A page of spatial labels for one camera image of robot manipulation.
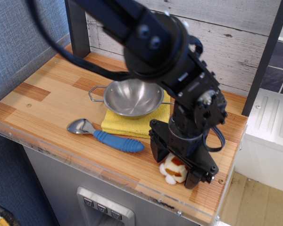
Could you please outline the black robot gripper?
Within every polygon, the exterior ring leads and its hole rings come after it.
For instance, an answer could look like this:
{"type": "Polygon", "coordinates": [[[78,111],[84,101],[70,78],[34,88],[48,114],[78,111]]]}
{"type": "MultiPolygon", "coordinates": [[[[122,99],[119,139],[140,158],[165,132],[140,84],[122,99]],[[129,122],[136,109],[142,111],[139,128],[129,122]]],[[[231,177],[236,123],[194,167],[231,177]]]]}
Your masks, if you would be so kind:
{"type": "Polygon", "coordinates": [[[185,188],[193,189],[200,181],[211,183],[214,180],[219,168],[209,153],[219,149],[207,146],[208,129],[198,136],[186,137],[172,122],[151,120],[150,127],[154,160],[159,163],[171,153],[184,163],[188,168],[185,188]]]}

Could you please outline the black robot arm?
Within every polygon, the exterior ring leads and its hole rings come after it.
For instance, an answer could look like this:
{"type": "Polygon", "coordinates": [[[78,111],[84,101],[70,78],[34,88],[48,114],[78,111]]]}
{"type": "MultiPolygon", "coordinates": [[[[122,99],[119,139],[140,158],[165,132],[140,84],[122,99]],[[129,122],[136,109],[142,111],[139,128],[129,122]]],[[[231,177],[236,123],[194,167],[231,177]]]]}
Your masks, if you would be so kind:
{"type": "Polygon", "coordinates": [[[201,42],[174,16],[153,13],[133,0],[79,0],[105,33],[124,47],[130,76],[154,82],[175,99],[169,121],[150,122],[150,146],[157,162],[169,153],[188,168],[185,187],[211,182],[218,167],[206,145],[210,131],[221,144],[218,129],[227,117],[226,100],[213,73],[200,60],[201,42]]]}

